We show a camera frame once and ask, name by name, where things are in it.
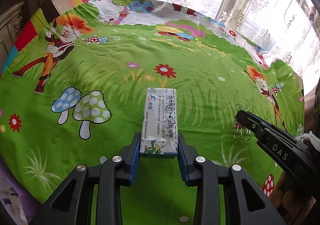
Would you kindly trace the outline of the pink binder clip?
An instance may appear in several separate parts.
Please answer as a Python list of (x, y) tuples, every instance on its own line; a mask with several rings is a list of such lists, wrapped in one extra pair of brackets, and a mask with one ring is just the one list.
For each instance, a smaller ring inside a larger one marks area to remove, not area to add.
[[(248, 111), (249, 108), (243, 108), (242, 109), (242, 104), (241, 103), (238, 103), (236, 104), (235, 106), (236, 108), (236, 111), (240, 111), (240, 110), (243, 110), (243, 111)], [(233, 128), (235, 129), (235, 133), (233, 134), (233, 137), (235, 139), (239, 139), (239, 138), (243, 138), (244, 141), (250, 141), (251, 140), (251, 131), (249, 129), (247, 129), (246, 127), (244, 127), (241, 123), (238, 122), (237, 118), (236, 118), (236, 115), (234, 116), (234, 125), (233, 125)]]

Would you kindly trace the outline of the white green medicine box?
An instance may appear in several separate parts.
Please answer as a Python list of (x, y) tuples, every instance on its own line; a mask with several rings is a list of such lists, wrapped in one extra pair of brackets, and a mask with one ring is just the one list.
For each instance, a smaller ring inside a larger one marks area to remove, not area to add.
[(176, 89), (148, 88), (146, 90), (140, 153), (144, 155), (177, 155)]

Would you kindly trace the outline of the purple white cardboard bin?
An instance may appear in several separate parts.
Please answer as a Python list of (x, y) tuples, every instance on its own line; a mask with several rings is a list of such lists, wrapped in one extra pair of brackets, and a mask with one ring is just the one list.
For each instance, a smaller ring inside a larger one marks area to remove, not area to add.
[(17, 181), (1, 157), (1, 204), (14, 224), (29, 224), (42, 204)]

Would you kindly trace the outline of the cartoon green tablecloth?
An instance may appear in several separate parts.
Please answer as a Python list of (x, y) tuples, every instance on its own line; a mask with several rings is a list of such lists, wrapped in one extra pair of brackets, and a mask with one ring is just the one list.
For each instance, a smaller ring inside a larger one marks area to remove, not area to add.
[(1, 157), (30, 199), (44, 203), (79, 164), (98, 165), (147, 136), (162, 113), (149, 88), (176, 94), (176, 124), (213, 163), (243, 166), (276, 206), (278, 163), (235, 121), (248, 109), (295, 134), (300, 79), (274, 54), (199, 12), (155, 0), (48, 0), (1, 69)]

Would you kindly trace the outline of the cream ornate dresser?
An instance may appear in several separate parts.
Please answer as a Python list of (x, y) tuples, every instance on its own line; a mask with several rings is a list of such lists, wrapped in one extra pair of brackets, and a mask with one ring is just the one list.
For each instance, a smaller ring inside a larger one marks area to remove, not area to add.
[(22, 7), (24, 2), (19, 2), (7, 9), (0, 16), (0, 63), (3, 67), (9, 51), (22, 29)]

